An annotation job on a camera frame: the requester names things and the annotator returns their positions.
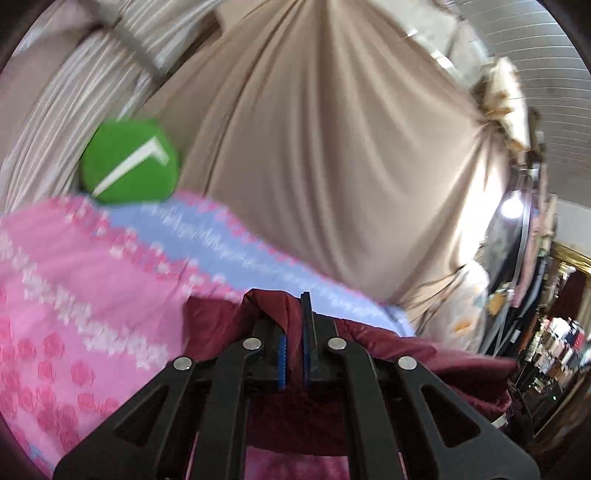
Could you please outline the green plush pillow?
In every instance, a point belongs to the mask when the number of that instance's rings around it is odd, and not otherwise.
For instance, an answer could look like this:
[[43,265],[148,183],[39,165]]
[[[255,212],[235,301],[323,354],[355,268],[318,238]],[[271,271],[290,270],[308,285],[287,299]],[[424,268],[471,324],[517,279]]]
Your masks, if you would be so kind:
[[167,199],[176,189],[179,155],[151,121],[103,122],[79,162],[81,188],[103,204]]

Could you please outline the beige curtain sheet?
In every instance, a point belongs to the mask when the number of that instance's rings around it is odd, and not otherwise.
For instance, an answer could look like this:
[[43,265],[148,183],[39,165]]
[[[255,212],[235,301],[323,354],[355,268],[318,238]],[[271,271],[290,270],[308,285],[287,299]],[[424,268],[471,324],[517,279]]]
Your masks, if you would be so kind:
[[473,97],[367,1],[264,1],[140,109],[179,185],[413,324],[475,256],[509,153]]

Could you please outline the pink floral bed quilt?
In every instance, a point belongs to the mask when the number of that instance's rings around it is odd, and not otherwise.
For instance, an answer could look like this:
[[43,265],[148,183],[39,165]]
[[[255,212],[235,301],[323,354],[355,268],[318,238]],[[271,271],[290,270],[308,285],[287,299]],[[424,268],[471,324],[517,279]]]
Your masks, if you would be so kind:
[[76,195],[1,219],[1,417],[49,477],[58,461],[187,346],[190,296],[311,294],[318,312],[414,330],[384,307],[266,245],[191,194],[102,206]]

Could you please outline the maroon puffer jacket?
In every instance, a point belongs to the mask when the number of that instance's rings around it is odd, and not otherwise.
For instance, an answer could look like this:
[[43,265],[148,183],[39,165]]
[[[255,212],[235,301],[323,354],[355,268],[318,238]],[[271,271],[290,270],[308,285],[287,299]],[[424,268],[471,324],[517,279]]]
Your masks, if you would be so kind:
[[[287,335],[287,390],[271,394],[249,408],[246,443],[280,454],[342,456],[348,448],[346,411],[339,400],[322,400],[311,394],[304,380],[304,313],[301,302],[280,291],[250,290],[235,304],[228,300],[190,297],[183,306],[188,334],[185,350],[194,361],[211,360],[226,348],[252,336],[256,322],[272,320]],[[509,378],[516,370],[512,360],[450,350],[417,338],[339,319],[339,337],[348,343],[344,353],[328,350],[327,357],[359,373],[363,398],[380,398],[378,368],[410,356],[454,390],[490,421],[511,405]]]

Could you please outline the floral cream cloth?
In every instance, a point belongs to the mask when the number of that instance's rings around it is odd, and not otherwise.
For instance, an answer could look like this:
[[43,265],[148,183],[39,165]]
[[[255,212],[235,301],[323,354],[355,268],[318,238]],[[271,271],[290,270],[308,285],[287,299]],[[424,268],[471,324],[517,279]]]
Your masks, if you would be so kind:
[[476,261],[466,264],[420,317],[416,335],[467,352],[477,352],[486,327],[489,275]]

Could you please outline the striped grey curtain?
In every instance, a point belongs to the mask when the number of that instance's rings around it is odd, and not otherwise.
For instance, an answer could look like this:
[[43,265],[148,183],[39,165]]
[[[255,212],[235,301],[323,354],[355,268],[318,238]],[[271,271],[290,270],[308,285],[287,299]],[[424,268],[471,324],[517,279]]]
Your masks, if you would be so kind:
[[214,1],[51,1],[1,60],[1,211],[81,186],[97,128],[137,111],[218,27]]

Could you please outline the cluttered shelf rack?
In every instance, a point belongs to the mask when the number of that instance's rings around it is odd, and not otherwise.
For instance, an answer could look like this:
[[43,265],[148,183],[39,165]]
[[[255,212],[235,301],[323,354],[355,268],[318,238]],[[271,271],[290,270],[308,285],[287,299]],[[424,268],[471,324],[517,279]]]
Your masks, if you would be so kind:
[[559,200],[541,179],[511,193],[516,252],[489,298],[482,352],[516,361],[513,405],[501,427],[525,444],[540,437],[582,388],[590,363],[590,258],[557,239]]

